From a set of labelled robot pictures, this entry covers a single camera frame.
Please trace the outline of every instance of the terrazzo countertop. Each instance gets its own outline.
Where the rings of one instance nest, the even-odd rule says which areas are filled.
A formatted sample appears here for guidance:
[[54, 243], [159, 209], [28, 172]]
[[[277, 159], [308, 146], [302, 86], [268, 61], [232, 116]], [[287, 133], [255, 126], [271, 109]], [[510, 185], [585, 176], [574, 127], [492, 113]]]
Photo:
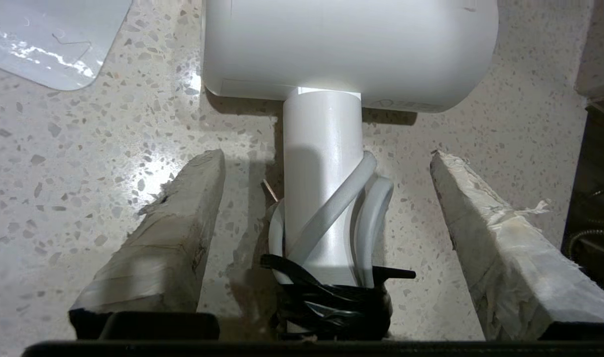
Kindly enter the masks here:
[[[141, 220], [137, 211], [196, 154], [221, 148], [225, 192], [199, 309], [222, 339], [267, 339], [273, 281], [264, 251], [267, 178], [282, 192], [281, 102], [222, 99], [200, 82], [197, 0], [135, 0], [98, 79], [60, 92], [0, 70], [0, 355], [73, 339], [67, 310]], [[446, 113], [364, 111], [365, 149], [395, 182], [375, 259], [413, 269], [388, 281], [395, 339], [483, 334], [429, 175], [431, 151], [468, 158], [535, 221], [564, 228], [583, 134], [573, 90], [589, 2], [502, 1], [485, 79]]]

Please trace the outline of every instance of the black object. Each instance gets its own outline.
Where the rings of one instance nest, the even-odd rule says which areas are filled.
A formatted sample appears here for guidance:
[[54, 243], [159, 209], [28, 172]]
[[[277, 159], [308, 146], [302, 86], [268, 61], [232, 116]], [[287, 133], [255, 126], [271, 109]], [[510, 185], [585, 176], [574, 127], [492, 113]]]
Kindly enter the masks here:
[[217, 340], [218, 320], [212, 314], [121, 311], [92, 314], [69, 311], [80, 340]]
[[586, 109], [562, 253], [604, 289], [604, 111]]
[[540, 341], [604, 341], [604, 323], [554, 322]]
[[280, 339], [380, 340], [390, 327], [392, 305], [384, 287], [388, 278], [413, 279], [416, 273], [374, 267], [375, 287], [324, 285], [291, 260], [264, 254], [260, 265], [286, 274], [293, 284], [280, 285], [277, 320], [305, 328], [301, 334], [280, 334]]
[[187, 356], [428, 356], [582, 357], [604, 356], [604, 343], [213, 343], [213, 342], [48, 342], [23, 357], [187, 357]]

